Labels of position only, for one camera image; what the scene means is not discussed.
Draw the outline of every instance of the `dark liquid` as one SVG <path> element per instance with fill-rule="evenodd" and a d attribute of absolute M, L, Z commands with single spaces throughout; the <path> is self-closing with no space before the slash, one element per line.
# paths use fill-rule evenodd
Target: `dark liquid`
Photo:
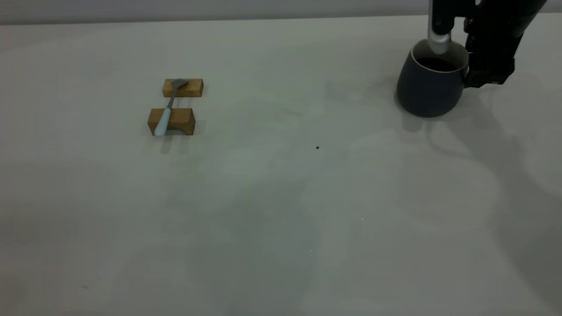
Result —
<path fill-rule="evenodd" d="M 420 58 L 417 60 L 421 66 L 436 71 L 455 71 L 457 67 L 439 58 Z"/>

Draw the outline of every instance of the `metal spoon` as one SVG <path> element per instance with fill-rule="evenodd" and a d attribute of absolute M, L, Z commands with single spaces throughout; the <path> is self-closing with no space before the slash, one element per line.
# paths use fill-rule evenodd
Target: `metal spoon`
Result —
<path fill-rule="evenodd" d="M 170 114 L 172 113 L 172 105 L 174 104 L 175 94 L 178 91 L 178 88 L 183 86 L 187 83 L 185 79 L 175 79 L 172 81 L 172 97 L 170 98 L 170 102 L 168 103 L 168 107 L 164 109 L 162 113 L 162 117 L 160 117 L 160 121 L 154 130 L 154 136 L 164 136 L 166 134 L 166 130 L 168 129 L 168 122 L 170 121 Z"/>

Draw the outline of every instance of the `dark gray mug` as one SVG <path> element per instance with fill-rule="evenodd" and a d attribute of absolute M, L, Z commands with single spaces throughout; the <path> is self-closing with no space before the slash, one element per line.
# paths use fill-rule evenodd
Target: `dark gray mug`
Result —
<path fill-rule="evenodd" d="M 410 51 L 396 86 L 402 107 L 423 118 L 434 118 L 452 110 L 460 99 L 468 72 L 468 52 L 451 42 L 447 53 L 435 54 L 427 39 Z"/>

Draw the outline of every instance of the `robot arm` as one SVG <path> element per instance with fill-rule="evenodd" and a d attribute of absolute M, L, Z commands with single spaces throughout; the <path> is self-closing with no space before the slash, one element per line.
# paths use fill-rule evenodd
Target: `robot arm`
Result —
<path fill-rule="evenodd" d="M 515 69 L 514 55 L 523 32 L 546 0 L 430 0 L 428 40 L 435 53 L 445 53 L 455 17 L 466 17 L 469 52 L 467 87 L 503 84 Z"/>

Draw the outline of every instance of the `white table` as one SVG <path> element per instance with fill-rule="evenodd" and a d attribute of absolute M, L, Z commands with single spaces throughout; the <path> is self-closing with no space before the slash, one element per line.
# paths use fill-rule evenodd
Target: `white table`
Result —
<path fill-rule="evenodd" d="M 0 27 L 0 314 L 562 313 L 562 15 L 434 120 L 393 98 L 426 25 Z"/>

